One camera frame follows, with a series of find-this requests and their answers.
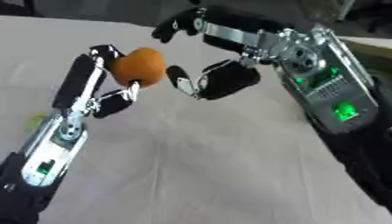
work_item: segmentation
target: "white tablecloth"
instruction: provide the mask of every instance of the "white tablecloth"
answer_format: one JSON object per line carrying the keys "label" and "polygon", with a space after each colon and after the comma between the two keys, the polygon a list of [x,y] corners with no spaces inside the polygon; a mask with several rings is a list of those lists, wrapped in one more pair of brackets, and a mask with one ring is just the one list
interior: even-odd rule
{"label": "white tablecloth", "polygon": [[[132,24],[0,17],[0,157],[48,111],[70,65],[90,46],[151,46],[196,78],[231,57],[200,37],[169,45]],[[165,78],[127,111],[88,119],[89,139],[43,224],[391,223],[346,175],[279,84],[262,81],[219,101],[195,101]],[[105,84],[109,90],[115,83]]]}

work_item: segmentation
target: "white table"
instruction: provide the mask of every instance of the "white table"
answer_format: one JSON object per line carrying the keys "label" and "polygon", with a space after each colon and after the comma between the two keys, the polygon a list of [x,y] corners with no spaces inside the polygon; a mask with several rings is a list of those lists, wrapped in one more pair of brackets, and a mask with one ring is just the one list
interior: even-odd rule
{"label": "white table", "polygon": [[[152,46],[192,74],[231,55],[200,37],[161,45],[151,28],[132,24],[0,17],[0,29],[1,158],[19,149],[25,121],[49,109],[74,58],[90,46]],[[259,85],[219,101],[195,101],[163,79],[126,112],[89,119],[90,138],[40,223],[390,223],[272,68],[259,70]]]}

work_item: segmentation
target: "orange fruit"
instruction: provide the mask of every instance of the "orange fruit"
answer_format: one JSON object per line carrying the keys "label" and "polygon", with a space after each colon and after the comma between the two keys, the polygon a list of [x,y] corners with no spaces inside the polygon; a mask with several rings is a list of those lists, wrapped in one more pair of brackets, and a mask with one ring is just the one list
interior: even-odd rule
{"label": "orange fruit", "polygon": [[145,88],[159,82],[165,75],[165,60],[156,50],[141,47],[116,59],[110,68],[118,84],[127,87],[130,81],[137,80]]}

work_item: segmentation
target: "robotic arm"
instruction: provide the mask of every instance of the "robotic arm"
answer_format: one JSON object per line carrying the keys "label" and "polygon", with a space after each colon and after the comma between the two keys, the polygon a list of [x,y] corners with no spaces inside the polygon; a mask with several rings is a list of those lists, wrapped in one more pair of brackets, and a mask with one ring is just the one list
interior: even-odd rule
{"label": "robotic arm", "polygon": [[264,17],[222,7],[194,8],[163,22],[152,37],[167,43],[178,31],[239,53],[203,71],[194,84],[179,66],[167,69],[173,86],[196,99],[216,100],[257,84],[257,64],[272,65],[309,122],[347,173],[379,205],[392,211],[390,103],[332,30],[307,33]]}
{"label": "robotic arm", "polygon": [[[69,165],[88,138],[83,118],[89,115],[104,118],[126,109],[137,100],[145,81],[151,84],[158,81],[147,74],[136,77],[126,73],[119,77],[114,64],[127,58],[133,60],[134,53],[124,56],[112,45],[98,45],[74,61],[54,98],[52,113],[21,151],[12,152],[0,164],[1,224],[37,223],[39,213],[51,202]],[[125,88],[98,97],[96,92],[108,72],[117,80],[122,79]]]}

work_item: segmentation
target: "green led light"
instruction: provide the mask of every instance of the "green led light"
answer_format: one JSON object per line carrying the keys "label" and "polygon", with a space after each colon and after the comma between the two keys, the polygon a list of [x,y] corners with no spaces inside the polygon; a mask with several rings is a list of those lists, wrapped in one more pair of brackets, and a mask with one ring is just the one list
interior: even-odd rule
{"label": "green led light", "polygon": [[305,81],[305,79],[303,79],[303,78],[296,78],[296,82],[297,82],[297,83],[301,83],[301,82],[303,82],[303,81]]}
{"label": "green led light", "polygon": [[332,111],[335,116],[340,120],[349,119],[357,114],[355,111],[355,106],[347,101],[336,104],[336,106],[333,107]]}
{"label": "green led light", "polygon": [[334,66],[331,67],[332,74],[337,74],[338,71],[339,71],[339,69],[337,67],[334,67]]}
{"label": "green led light", "polygon": [[51,161],[49,161],[49,162],[42,162],[42,163],[39,165],[39,167],[38,167],[38,169],[37,169],[37,172],[46,175],[46,174],[48,174],[49,171],[53,168],[54,164],[55,164],[55,161],[54,161],[54,160],[51,160]]}

